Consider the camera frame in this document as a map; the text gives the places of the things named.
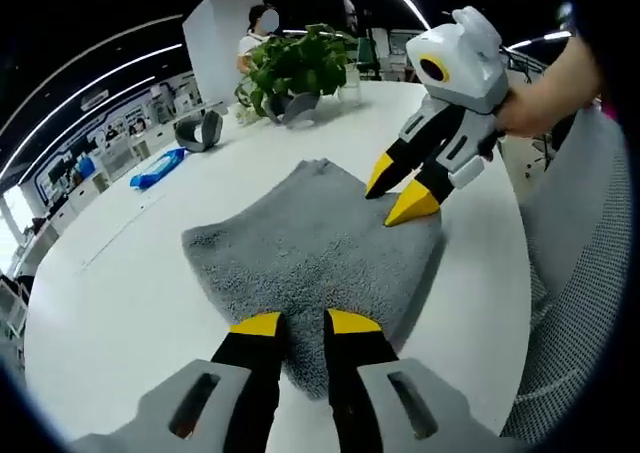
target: white round table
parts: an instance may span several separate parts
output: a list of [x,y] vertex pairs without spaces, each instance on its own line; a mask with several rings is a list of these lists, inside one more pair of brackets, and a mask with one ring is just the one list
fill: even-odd
[[[364,82],[362,107],[340,114],[337,101],[323,100],[324,119],[303,130],[267,120],[240,128],[226,117],[217,151],[190,155],[144,193],[129,187],[140,165],[89,205],[40,265],[26,325],[28,388],[63,437],[131,420],[146,391],[210,359],[227,334],[187,264],[182,231],[235,215],[303,159],[326,157],[366,182],[424,93]],[[399,356],[462,391],[498,433],[524,366],[530,281],[518,205],[494,156],[443,206],[444,255]],[[327,401],[308,400],[284,374],[280,389],[269,451],[338,451]]]

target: gray plant pot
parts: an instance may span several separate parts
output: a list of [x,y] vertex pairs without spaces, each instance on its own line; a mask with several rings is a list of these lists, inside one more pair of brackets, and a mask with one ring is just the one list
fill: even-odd
[[[196,140],[196,126],[202,123],[202,141]],[[208,111],[203,118],[185,118],[176,125],[176,141],[193,153],[202,153],[220,141],[222,116]]]
[[312,93],[300,93],[296,96],[274,95],[267,98],[264,111],[271,121],[288,128],[301,120],[313,120],[320,96]]

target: window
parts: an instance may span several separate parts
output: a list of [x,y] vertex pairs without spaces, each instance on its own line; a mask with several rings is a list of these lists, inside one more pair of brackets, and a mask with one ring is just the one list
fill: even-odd
[[19,186],[14,186],[10,190],[5,191],[2,196],[3,198],[0,199],[0,201],[6,202],[8,213],[12,217],[12,219],[8,221],[15,222],[19,230],[19,232],[11,230],[5,218],[7,209],[3,207],[0,211],[0,270],[7,271],[11,265],[11,258],[18,247],[19,241],[22,242],[21,233],[27,226],[31,225],[33,213]]

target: black ceiling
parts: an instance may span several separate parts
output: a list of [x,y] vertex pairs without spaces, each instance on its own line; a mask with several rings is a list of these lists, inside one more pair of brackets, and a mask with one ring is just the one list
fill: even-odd
[[[105,72],[160,48],[183,41],[182,21],[201,0],[24,0],[0,1],[0,126],[51,73],[113,35],[144,23],[182,15],[110,41],[65,68],[31,98],[0,136],[0,168],[18,143],[53,108]],[[300,28],[312,21],[341,26],[337,3],[328,0],[266,0],[280,12],[281,25]],[[351,0],[366,11],[372,26],[420,28],[400,0]],[[563,0],[414,0],[427,21],[450,21],[446,12],[465,5],[480,9],[502,34],[504,44],[539,37],[557,29]],[[529,49],[552,60],[561,45]],[[158,80],[190,69],[186,48],[158,55],[100,83],[116,93],[155,75]],[[61,110],[34,135],[17,158],[29,163],[82,112],[78,102]]]

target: potted plant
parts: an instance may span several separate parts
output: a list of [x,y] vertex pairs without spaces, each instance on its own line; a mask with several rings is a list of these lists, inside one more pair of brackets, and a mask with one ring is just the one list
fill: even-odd
[[241,104],[287,125],[344,86],[347,48],[356,40],[324,24],[306,30],[302,38],[274,37],[252,50],[249,74],[236,89]]

